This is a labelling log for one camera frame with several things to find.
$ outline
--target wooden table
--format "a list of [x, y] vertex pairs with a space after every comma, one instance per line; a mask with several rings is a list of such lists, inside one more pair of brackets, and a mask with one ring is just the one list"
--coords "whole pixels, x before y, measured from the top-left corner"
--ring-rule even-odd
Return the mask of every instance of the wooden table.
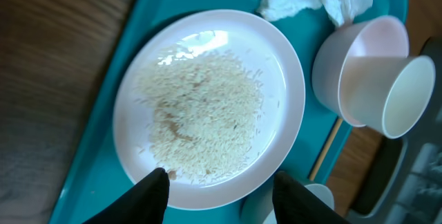
[[[0, 223], [49, 219], [131, 1], [0, 0]], [[441, 34], [440, 2], [410, 0], [414, 53]], [[329, 180], [340, 213], [376, 151], [358, 131]]]

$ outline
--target plate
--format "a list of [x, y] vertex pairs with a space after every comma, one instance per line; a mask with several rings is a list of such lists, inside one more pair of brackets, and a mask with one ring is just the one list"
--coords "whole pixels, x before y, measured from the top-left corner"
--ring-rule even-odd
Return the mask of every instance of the plate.
[[147, 125], [153, 110], [141, 104], [135, 88], [140, 69], [179, 45], [203, 52], [232, 52], [252, 72], [261, 70], [264, 96], [251, 141], [247, 167], [209, 184], [180, 178], [171, 180], [170, 207], [211, 209], [246, 196], [263, 184], [280, 166], [298, 134], [305, 105], [305, 82], [298, 56], [287, 38], [273, 25], [237, 10], [210, 10], [171, 24], [152, 38], [135, 56], [119, 87], [114, 108], [115, 147], [124, 171], [133, 183], [150, 173], [157, 161], [148, 150]]

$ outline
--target wooden stick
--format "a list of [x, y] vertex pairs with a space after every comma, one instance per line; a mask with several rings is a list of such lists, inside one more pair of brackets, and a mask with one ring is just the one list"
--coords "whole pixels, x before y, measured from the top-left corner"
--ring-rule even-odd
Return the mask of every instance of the wooden stick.
[[331, 133], [329, 135], [329, 138], [327, 139], [327, 141], [325, 142], [324, 145], [324, 149], [321, 151], [321, 153], [319, 154], [319, 157], [316, 161], [315, 166], [313, 167], [313, 170], [310, 173], [310, 180], [314, 180], [316, 177], [316, 174], [319, 171], [320, 166], [322, 165], [325, 156], [327, 155], [327, 152], [330, 149], [330, 146], [333, 143], [334, 138], [336, 137], [336, 134], [338, 133], [339, 127], [340, 125], [343, 123], [343, 119], [342, 118], [338, 118], [338, 120], [336, 121], [336, 123], [333, 126], [333, 129], [331, 130]]

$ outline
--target tray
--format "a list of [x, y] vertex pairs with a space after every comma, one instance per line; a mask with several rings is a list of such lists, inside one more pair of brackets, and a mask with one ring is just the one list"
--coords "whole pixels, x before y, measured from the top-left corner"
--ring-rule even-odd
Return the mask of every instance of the tray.
[[[112, 116], [115, 95], [124, 72], [137, 51], [159, 30], [194, 12], [234, 9], [254, 12], [260, 0], [137, 0], [90, 115], [77, 153], [52, 213], [50, 223], [82, 223], [103, 210], [127, 191], [132, 183], [115, 153]], [[374, 5], [355, 21], [380, 15], [394, 15], [405, 21], [407, 0], [374, 0]], [[298, 53], [306, 83], [305, 114], [300, 132], [281, 169], [307, 177], [327, 136], [336, 114], [323, 107], [311, 88], [311, 66], [322, 42], [333, 32], [323, 8], [303, 10], [295, 17], [273, 23], [289, 39]], [[316, 181], [325, 183], [351, 127], [341, 125]], [[204, 211], [168, 208], [164, 223], [240, 223], [238, 200]]]

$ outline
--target rice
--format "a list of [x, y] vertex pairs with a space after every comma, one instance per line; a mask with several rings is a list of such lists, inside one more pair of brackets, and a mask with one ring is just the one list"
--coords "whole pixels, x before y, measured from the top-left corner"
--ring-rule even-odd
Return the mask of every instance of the rice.
[[136, 90], [155, 109], [149, 151], [171, 179], [213, 183], [246, 166], [262, 105], [257, 77], [232, 52], [170, 55], [140, 69]]

